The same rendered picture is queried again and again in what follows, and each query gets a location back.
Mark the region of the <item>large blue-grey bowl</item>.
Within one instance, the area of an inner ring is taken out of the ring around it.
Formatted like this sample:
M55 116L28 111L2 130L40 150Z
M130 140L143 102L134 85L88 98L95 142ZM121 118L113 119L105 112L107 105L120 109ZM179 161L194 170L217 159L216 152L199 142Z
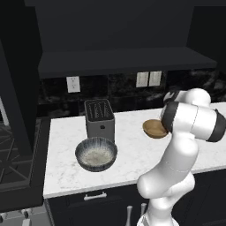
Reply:
M103 137L84 139L77 145L75 156L84 170L101 172L107 170L115 162L117 146Z

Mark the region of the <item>black hob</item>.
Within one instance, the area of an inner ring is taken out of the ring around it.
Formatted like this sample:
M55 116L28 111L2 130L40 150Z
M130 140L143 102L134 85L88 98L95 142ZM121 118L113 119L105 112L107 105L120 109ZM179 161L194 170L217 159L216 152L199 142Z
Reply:
M0 213L42 205L49 129L49 117L37 118L34 153L21 156L11 129L0 121Z

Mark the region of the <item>white wall switch plate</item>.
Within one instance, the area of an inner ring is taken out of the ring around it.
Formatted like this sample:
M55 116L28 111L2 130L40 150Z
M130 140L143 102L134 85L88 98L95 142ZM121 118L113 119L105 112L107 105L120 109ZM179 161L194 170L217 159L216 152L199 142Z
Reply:
M136 78L136 87L146 87L148 84L148 72L138 72Z
M158 87L161 84L162 72L150 72L149 76L149 86Z

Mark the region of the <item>grey toaster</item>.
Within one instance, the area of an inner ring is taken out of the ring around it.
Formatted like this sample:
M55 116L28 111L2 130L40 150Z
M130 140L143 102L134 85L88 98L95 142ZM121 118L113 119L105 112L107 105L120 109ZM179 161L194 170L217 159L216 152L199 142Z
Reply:
M115 142L115 116L107 99L84 102L87 137L103 137Z

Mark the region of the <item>white wall socket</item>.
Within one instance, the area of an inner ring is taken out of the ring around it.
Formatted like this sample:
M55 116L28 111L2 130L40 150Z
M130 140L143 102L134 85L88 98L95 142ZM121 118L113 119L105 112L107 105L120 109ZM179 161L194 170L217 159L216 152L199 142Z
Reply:
M67 77L66 82L67 82L67 89L69 93L80 92L79 76Z

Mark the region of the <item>black base cabinet door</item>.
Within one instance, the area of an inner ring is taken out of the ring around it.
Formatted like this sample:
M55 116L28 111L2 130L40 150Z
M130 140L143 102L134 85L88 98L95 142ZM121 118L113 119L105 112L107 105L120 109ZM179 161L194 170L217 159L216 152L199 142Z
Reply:
M226 226L226 169L194 175L195 187L173 208L179 226Z
M52 215L55 226L125 226L128 206L123 202L114 202L52 211ZM131 215L131 226L135 225Z

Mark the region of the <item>small wooden bowl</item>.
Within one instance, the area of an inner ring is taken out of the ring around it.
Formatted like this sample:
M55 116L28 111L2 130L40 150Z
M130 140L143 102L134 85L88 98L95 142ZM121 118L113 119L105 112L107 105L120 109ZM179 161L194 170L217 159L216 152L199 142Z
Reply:
M143 131L153 139L161 139L168 135L168 131L163 127L162 122L157 119L150 119L143 123Z

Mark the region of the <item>black drawer front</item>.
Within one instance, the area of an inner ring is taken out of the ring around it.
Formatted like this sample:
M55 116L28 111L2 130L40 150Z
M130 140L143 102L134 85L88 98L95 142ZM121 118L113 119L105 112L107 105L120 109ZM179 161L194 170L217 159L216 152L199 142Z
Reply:
M107 193L106 200L116 200L116 199L132 199L133 197L139 197L139 193L137 190L137 185L123 185L118 187L111 187L108 189L101 189L97 191L91 191L91 192L83 192L83 193L77 193L77 194L71 194L71 195L64 195L59 196L55 198L49 199L49 205L55 209L55 210L65 210L69 207L76 207L79 205L84 205L85 203L91 203L96 200L88 200L84 201L85 195L93 196L101 194L102 192Z

